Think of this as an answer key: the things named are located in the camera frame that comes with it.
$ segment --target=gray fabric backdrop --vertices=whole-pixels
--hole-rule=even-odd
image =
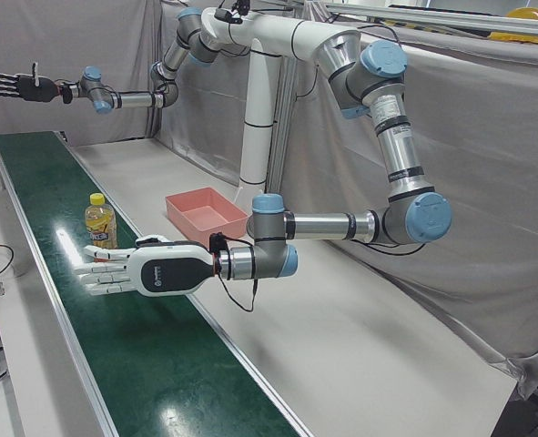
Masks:
[[[158,54],[157,0],[0,0],[0,71],[78,80],[85,66],[99,66],[105,84],[147,89]],[[0,98],[0,133],[64,130],[72,144],[143,137],[146,109],[98,116],[87,99],[65,106]]]
[[[165,13],[166,38],[178,11]],[[339,246],[514,376],[526,395],[538,381],[538,46],[408,29],[400,35],[419,48],[407,47],[406,108],[428,179],[452,203],[452,230],[405,258]],[[164,111],[159,135],[231,182],[238,180],[247,64],[220,57],[208,70],[182,68],[180,99]],[[313,74],[300,68],[297,94],[310,89]],[[288,208],[358,212],[385,205],[388,191],[371,122],[343,119],[319,78],[295,106],[281,190]]]

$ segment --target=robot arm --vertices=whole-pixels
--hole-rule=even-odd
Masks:
[[[154,71],[173,80],[175,70],[167,71],[165,66],[181,64],[188,50],[201,65],[209,65],[221,45],[252,46],[255,41],[262,42],[261,56],[295,56],[317,64],[345,117],[371,113],[391,184],[389,205],[360,214],[293,214],[285,212],[279,195],[256,196],[249,221],[254,245],[230,249],[220,236],[210,251],[194,242],[158,242],[120,253],[95,253],[97,249],[90,247],[86,251],[100,258],[122,259],[77,269],[86,274],[85,283],[93,284],[91,292],[189,294],[216,275],[223,279],[289,276],[295,273],[298,261],[287,239],[357,239],[401,245],[442,237],[451,225],[451,207],[424,178],[414,150],[402,101],[407,61],[401,47],[378,41],[359,53],[359,33],[346,27],[253,13],[230,27],[233,15],[222,11],[205,10],[201,31],[195,25],[191,33],[178,31],[164,64],[156,64]],[[199,17],[193,11],[184,21],[197,22]]]
[[[37,63],[34,63],[32,75],[0,73],[0,97],[47,103],[61,96],[65,104],[71,103],[73,98],[86,97],[98,114],[108,114],[113,109],[123,107],[169,107],[178,99],[176,75],[188,52],[192,50],[198,54],[198,58],[210,63],[218,54],[219,49],[215,53],[207,53],[208,47],[201,43],[200,15],[195,8],[187,8],[178,15],[176,40],[164,58],[150,69],[149,75],[153,81],[151,91],[118,92],[103,84],[101,71],[96,66],[87,66],[78,82],[56,83],[48,77],[39,76]]]
[[[255,244],[230,249],[226,237],[213,234],[210,250],[194,241],[171,242],[160,236],[138,239],[136,249],[86,246],[96,259],[75,267],[89,293],[113,294],[137,290],[144,296],[177,296],[196,291],[216,275],[222,279],[282,278],[297,271],[297,251],[285,242],[283,200],[278,194],[255,198],[252,220]]]

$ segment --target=plastic bottle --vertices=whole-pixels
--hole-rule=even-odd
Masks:
[[[91,244],[103,249],[117,248],[115,210],[105,203],[102,193],[90,195],[90,206],[85,209],[85,223]]]

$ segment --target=green conveyor belt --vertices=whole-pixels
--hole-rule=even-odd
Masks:
[[[56,230],[88,244],[99,188],[54,133],[0,135],[0,155],[121,436],[297,435],[187,298],[85,292]],[[117,218],[119,247],[133,247]]]

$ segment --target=blue joint cap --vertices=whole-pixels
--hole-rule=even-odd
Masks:
[[[280,273],[277,278],[285,278],[287,276],[292,276],[297,271],[297,265],[299,261],[299,257],[297,256],[297,250],[294,246],[291,246],[290,244],[287,245],[287,249],[289,250],[289,252],[287,253],[287,258],[285,259],[283,268],[280,270]]]
[[[406,231],[419,243],[439,239],[447,233],[451,222],[451,204],[439,193],[420,194],[406,211]]]
[[[98,66],[87,66],[83,76],[88,80],[101,80],[101,69]]]
[[[279,214],[285,212],[283,197],[280,194],[259,194],[252,199],[252,212],[257,214]]]
[[[189,57],[189,60],[192,61],[197,66],[203,66],[204,68],[208,68],[209,66],[212,65],[209,62],[200,61],[195,56],[193,56],[191,53],[188,54],[188,57]]]
[[[347,107],[341,110],[341,114],[346,120],[352,120],[353,118],[365,116],[369,113],[370,109],[364,105],[359,105],[358,107]]]
[[[105,100],[95,100],[93,102],[93,107],[98,114],[108,114],[113,110],[113,107],[108,104]]]
[[[188,15],[202,15],[202,11],[196,7],[187,7],[178,14],[178,19]]]
[[[379,40],[363,49],[361,64],[379,77],[400,77],[406,71],[408,58],[404,50],[392,41]]]

